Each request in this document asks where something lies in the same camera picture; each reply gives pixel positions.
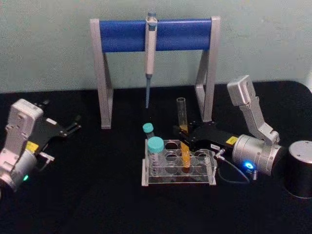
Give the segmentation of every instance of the blue led light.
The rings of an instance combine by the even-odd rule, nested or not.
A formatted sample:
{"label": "blue led light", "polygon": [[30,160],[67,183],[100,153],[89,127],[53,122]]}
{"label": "blue led light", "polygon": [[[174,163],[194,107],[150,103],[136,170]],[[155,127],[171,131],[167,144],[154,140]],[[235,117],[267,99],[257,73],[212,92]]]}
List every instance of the blue led light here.
{"label": "blue led light", "polygon": [[253,169],[254,166],[250,163],[250,162],[245,162],[245,167],[247,167],[248,169]]}

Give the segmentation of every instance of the black cylinder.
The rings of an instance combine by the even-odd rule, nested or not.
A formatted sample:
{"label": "black cylinder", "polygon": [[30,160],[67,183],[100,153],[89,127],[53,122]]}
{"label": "black cylinder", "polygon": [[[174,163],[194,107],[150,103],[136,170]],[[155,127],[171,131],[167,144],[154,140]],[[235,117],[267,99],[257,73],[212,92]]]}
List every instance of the black cylinder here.
{"label": "black cylinder", "polygon": [[297,141],[289,147],[285,188],[300,198],[312,197],[312,142]]}

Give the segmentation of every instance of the teal cap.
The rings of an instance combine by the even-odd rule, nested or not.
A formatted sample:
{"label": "teal cap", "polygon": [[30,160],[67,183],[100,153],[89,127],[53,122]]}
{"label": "teal cap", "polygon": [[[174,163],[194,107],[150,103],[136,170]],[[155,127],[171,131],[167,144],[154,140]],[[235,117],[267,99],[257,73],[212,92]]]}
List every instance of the teal cap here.
{"label": "teal cap", "polygon": [[143,131],[145,133],[151,133],[154,130],[153,125],[151,123],[146,123],[143,125]]}
{"label": "teal cap", "polygon": [[147,141],[148,151],[151,153],[159,153],[164,149],[164,141],[160,137],[154,136]]}

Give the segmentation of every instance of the gray metal stand leg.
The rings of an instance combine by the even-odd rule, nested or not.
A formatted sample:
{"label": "gray metal stand leg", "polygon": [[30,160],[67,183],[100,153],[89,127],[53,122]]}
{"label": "gray metal stand leg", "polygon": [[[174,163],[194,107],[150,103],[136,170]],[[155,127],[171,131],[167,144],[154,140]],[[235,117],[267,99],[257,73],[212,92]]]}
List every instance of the gray metal stand leg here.
{"label": "gray metal stand leg", "polygon": [[216,64],[220,44],[220,17],[211,17],[211,36],[209,52],[203,51],[200,59],[197,79],[195,83],[196,96],[203,122],[212,121],[212,111],[215,92]]}
{"label": "gray metal stand leg", "polygon": [[113,88],[109,76],[107,58],[102,52],[99,19],[90,20],[94,54],[94,71],[97,77],[97,92],[101,113],[101,128],[110,129],[112,124]]}

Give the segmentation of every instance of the cable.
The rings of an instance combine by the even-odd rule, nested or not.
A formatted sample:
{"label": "cable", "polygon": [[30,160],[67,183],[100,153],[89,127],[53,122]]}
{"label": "cable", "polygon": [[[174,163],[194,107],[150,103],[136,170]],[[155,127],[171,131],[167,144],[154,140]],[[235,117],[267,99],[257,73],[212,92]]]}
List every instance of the cable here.
{"label": "cable", "polygon": [[220,173],[220,168],[218,168],[218,176],[220,177],[220,179],[222,179],[222,180],[225,181],[225,182],[231,183],[231,184],[249,184],[249,183],[250,183],[249,178],[248,178],[238,167],[236,167],[234,164],[232,164],[231,162],[229,162],[228,160],[226,160],[223,156],[221,156],[224,152],[225,152],[225,150],[224,150],[224,149],[221,149],[221,150],[215,155],[215,157],[216,157],[217,159],[220,159],[220,160],[226,162],[227,164],[229,164],[230,166],[232,166],[234,169],[236,169],[236,170],[246,179],[246,181],[233,181],[233,180],[225,179],[225,178],[221,175],[221,173]]}

